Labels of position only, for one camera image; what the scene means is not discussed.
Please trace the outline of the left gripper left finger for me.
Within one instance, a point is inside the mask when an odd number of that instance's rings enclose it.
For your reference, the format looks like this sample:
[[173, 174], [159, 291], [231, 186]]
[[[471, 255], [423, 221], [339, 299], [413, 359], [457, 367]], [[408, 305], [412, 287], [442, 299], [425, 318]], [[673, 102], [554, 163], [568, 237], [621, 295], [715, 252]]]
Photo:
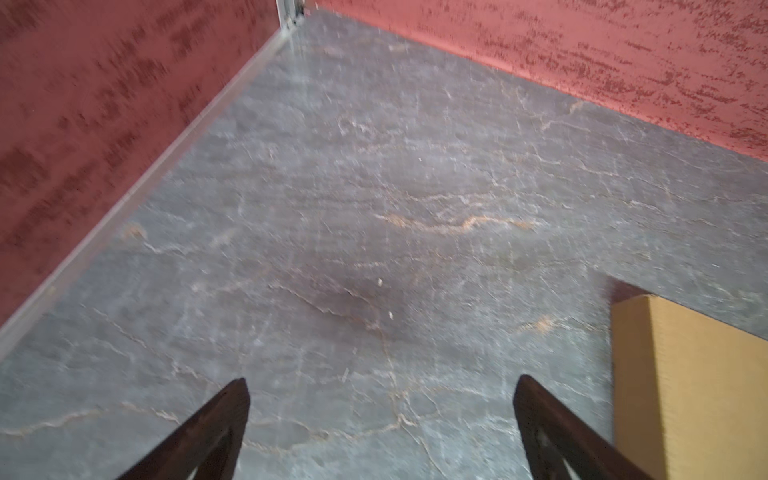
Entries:
[[246, 380], [228, 383], [122, 479], [231, 479], [251, 398]]

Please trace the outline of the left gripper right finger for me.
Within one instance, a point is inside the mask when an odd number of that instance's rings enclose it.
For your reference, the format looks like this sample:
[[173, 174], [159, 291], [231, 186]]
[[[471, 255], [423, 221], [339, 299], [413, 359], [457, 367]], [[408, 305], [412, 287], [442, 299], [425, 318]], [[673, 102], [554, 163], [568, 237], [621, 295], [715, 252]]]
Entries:
[[655, 479], [657, 448], [609, 443], [534, 377], [523, 374], [513, 397], [534, 479]]

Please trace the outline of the brown cardboard box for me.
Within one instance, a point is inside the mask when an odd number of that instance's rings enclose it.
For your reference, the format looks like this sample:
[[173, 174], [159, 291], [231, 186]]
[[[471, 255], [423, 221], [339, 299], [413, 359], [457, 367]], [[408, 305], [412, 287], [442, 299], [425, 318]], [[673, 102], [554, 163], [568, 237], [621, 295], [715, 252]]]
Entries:
[[614, 441], [653, 479], [767, 476], [767, 342], [641, 295], [611, 307]]

